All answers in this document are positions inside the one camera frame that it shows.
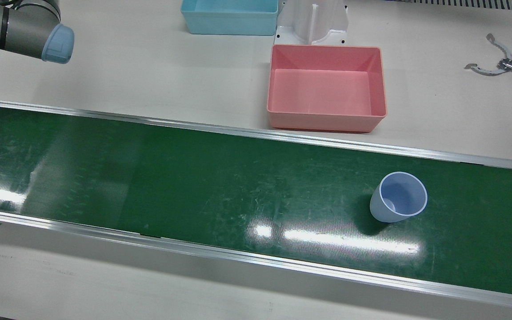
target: white table surface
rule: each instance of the white table surface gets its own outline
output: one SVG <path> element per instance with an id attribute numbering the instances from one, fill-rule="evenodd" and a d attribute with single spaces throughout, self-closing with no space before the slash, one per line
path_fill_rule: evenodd
<path id="1" fill-rule="evenodd" d="M 467 63 L 493 68 L 502 58 L 485 39 L 489 32 L 512 50 L 512 12 L 347 3 L 346 44 L 382 48 L 388 116 L 370 134 L 305 134 L 512 159 L 512 75 L 485 77 L 463 69 Z M 61 1 L 63 23 L 76 33 L 72 60 L 58 65 L 0 51 L 0 100 L 270 129 L 266 95 L 273 38 L 191 35 L 179 5 L 178 0 Z M 512 318 L 508 308 L 268 269 L 251 274 L 246 266 L 211 269 L 211 261 L 176 273 L 167 267 L 175 259 L 3 225 L 0 316 Z M 240 278 L 230 280 L 235 273 Z M 310 287 L 303 290 L 302 282 Z"/>
<path id="2" fill-rule="evenodd" d="M 346 45 L 382 49 L 388 116 L 369 134 L 305 133 L 512 159 L 512 74 L 478 75 L 512 50 L 512 11 L 349 1 Z M 272 36 L 191 35 L 179 0 L 61 2 L 66 65 L 0 50 L 0 100 L 271 129 Z"/>

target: metal tongs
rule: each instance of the metal tongs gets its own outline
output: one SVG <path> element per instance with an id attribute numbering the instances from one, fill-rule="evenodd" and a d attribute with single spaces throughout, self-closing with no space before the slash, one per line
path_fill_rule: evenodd
<path id="1" fill-rule="evenodd" d="M 511 51 L 509 51 L 508 48 L 505 47 L 502 43 L 497 42 L 495 40 L 495 37 L 492 34 L 488 34 L 486 38 L 487 38 L 487 40 L 489 40 L 489 42 L 492 45 L 495 45 L 496 47 L 501 49 L 501 51 L 503 51 L 503 53 L 505 54 L 505 58 L 502 59 L 501 61 L 499 61 L 499 63 L 497 64 L 498 69 L 497 70 L 492 70 L 492 71 L 491 70 L 481 69 L 475 63 L 470 63 L 470 64 L 466 65 L 465 69 L 471 69 L 471 70 L 479 73 L 480 75 L 485 75 L 485 76 L 497 76 L 497 75 L 500 75 L 502 73 L 506 73 L 508 71 L 512 71 L 512 54 L 511 54 Z"/>

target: metal edge strip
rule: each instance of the metal edge strip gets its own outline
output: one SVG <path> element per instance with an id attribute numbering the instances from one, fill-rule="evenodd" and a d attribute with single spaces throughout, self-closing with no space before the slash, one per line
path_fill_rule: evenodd
<path id="1" fill-rule="evenodd" d="M 463 286 L 441 284 L 438 282 L 415 280 L 411 278 L 383 275 L 380 273 L 360 271 L 355 269 L 340 268 L 318 263 L 309 263 L 293 259 L 260 255 L 211 247 L 208 245 L 187 243 L 185 241 L 154 238 L 142 236 L 138 233 L 117 231 L 114 229 L 98 228 L 89 225 L 66 223 L 37 217 L 28 217 L 14 213 L 0 212 L 0 223 L 13 223 L 48 229 L 51 231 L 65 232 L 73 235 L 91 237 L 114 243 L 135 245 L 137 247 L 157 249 L 167 252 L 192 255 L 209 259 L 224 259 L 251 263 L 268 267 L 287 269 L 310 273 L 313 275 L 327 276 L 361 284 L 376 285 L 392 289 L 408 290 L 411 292 L 434 294 L 449 298 L 459 298 L 486 304 L 496 304 L 512 308 L 512 294 L 493 292 L 489 290 L 466 288 Z"/>
<path id="2" fill-rule="evenodd" d="M 89 118 L 99 118 L 105 120 L 116 120 L 134 122 L 139 124 L 167 126 L 171 128 L 181 128 L 189 130 L 197 130 L 203 132 L 223 133 L 232 136 L 248 136 L 251 138 L 262 138 L 268 140 L 279 140 L 286 142 L 295 142 L 299 144 L 313 144 L 317 146 L 327 146 L 333 148 L 346 148 L 351 150 L 377 152 L 383 154 L 393 154 L 397 156 L 413 156 L 416 158 L 425 158 L 432 160 L 444 160 L 451 162 L 464 162 L 468 164 L 482 164 L 497 168 L 512 169 L 512 160 L 492 158 L 488 156 L 473 156 L 469 154 L 459 154 L 454 152 L 439 152 L 433 150 L 425 150 L 420 148 L 407 148 L 400 146 L 391 146 L 387 144 L 372 144 L 368 142 L 357 142 L 351 140 L 340 140 L 332 138 L 322 138 L 318 136 L 307 136 L 303 134 L 277 132 L 274 130 L 264 129 L 243 129 L 229 126 L 219 126 L 210 124 L 199 124 L 195 122 L 174 121 L 158 118 L 148 118 L 131 115 L 118 115 L 116 113 L 107 113 L 99 111 L 87 111 L 81 109 L 70 109 L 61 107 L 49 107 L 44 105 L 14 103 L 9 101 L 0 101 L 0 107 L 20 109 L 28 111 L 37 111 L 45 113 L 55 113 L 59 115 L 80 116 Z"/>

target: white plastic mount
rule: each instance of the white plastic mount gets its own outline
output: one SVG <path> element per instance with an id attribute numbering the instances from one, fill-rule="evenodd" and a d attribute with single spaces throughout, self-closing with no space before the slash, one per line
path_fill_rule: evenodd
<path id="1" fill-rule="evenodd" d="M 343 0 L 283 0 L 276 44 L 341 45 L 347 38 L 348 8 Z"/>

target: pink plastic bin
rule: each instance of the pink plastic bin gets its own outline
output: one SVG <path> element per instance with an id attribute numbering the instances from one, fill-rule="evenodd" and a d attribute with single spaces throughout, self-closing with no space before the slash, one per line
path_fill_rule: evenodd
<path id="1" fill-rule="evenodd" d="M 386 116 L 380 49 L 274 45 L 268 116 L 274 128 L 371 132 Z"/>

